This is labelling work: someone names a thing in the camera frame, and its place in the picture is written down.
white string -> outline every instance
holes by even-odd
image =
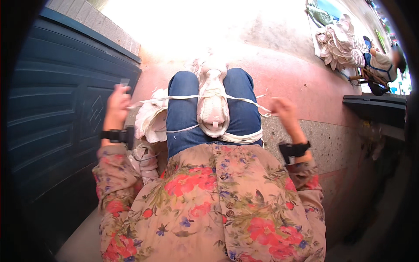
[[[191,126],[191,127],[187,127],[187,128],[181,129],[181,130],[177,130],[177,131],[158,130],[158,131],[155,131],[155,132],[177,133],[177,132],[182,132],[182,131],[188,131],[188,130],[194,129],[198,126],[199,126],[199,124]]]
[[[137,107],[137,106],[139,106],[140,104],[143,104],[143,103],[164,101],[166,99],[189,99],[189,98],[195,98],[195,97],[208,98],[208,97],[212,97],[212,96],[222,96],[222,97],[225,97],[225,98],[237,99],[237,100],[241,100],[241,101],[244,101],[244,102],[254,104],[258,108],[262,108],[263,110],[268,112],[266,114],[261,114],[260,113],[261,116],[263,116],[263,117],[270,117],[271,116],[271,111],[270,110],[264,108],[263,106],[259,105],[258,103],[253,102],[250,99],[236,98],[234,96],[230,96],[230,95],[227,95],[227,94],[220,93],[219,91],[217,91],[217,89],[207,90],[207,93],[209,93],[210,95],[207,95],[207,96],[200,96],[200,95],[167,96],[167,97],[163,97],[163,98],[143,100],[143,101],[139,101],[139,102],[135,103],[134,105],[128,107],[128,109],[133,109],[133,108],[135,108],[135,107]],[[187,128],[181,129],[181,130],[177,130],[177,131],[156,130],[155,132],[177,133],[177,132],[182,132],[182,131],[187,131],[187,130],[194,129],[194,128],[198,127],[199,125],[200,124],[197,124],[197,125],[187,127]],[[253,134],[249,134],[249,135],[233,135],[233,134],[230,134],[230,133],[224,133],[223,135],[219,136],[219,139],[222,140],[222,141],[233,142],[233,143],[251,144],[251,143],[256,142],[257,140],[262,138],[262,132],[263,132],[263,130],[261,128],[259,131],[255,132]]]
[[[270,110],[264,108],[263,106],[259,105],[258,103],[253,102],[250,99],[247,99],[247,98],[236,98],[234,96],[230,96],[230,95],[227,95],[227,94],[222,94],[220,92],[217,92],[216,90],[208,90],[208,93],[210,93],[211,95],[209,95],[209,96],[200,96],[200,95],[191,95],[191,96],[167,96],[167,97],[162,97],[162,98],[148,99],[148,100],[139,101],[139,102],[135,103],[134,105],[128,107],[128,109],[133,109],[133,108],[139,106],[140,103],[143,104],[143,103],[147,103],[147,102],[164,101],[166,99],[189,99],[189,98],[195,98],[195,97],[208,98],[208,97],[212,97],[212,96],[223,96],[225,98],[237,99],[237,100],[241,100],[241,101],[244,101],[244,102],[248,102],[248,103],[254,104],[258,108],[262,108],[263,110],[265,110],[266,112],[268,112],[267,114],[261,114],[262,116],[264,116],[264,117],[271,116],[271,114],[270,114],[271,111]]]

floral blouse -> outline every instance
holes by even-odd
[[[201,144],[143,186],[122,145],[93,169],[104,261],[323,261],[313,160],[287,166],[259,145]]]

knee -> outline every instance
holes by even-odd
[[[179,71],[173,76],[173,79],[180,81],[198,81],[197,76],[190,71]]]
[[[194,73],[189,71],[177,72],[169,82],[170,96],[188,96],[198,93],[199,82]]]
[[[224,80],[230,82],[236,82],[238,80],[248,80],[253,88],[252,77],[245,70],[238,67],[229,69]]]
[[[235,77],[235,76],[247,76],[247,75],[248,73],[239,67],[231,68],[227,71],[227,76]]]

button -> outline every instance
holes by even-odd
[[[234,211],[233,210],[228,210],[227,213],[226,213],[226,215],[228,217],[233,217],[234,216]]]

white sneaker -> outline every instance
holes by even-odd
[[[157,156],[153,149],[147,145],[140,144],[128,156],[134,169],[141,175],[144,185],[151,179],[159,177],[156,168]]]
[[[227,75],[227,65],[209,57],[199,74],[197,122],[205,134],[212,138],[223,135],[230,123],[225,89],[222,81]]]

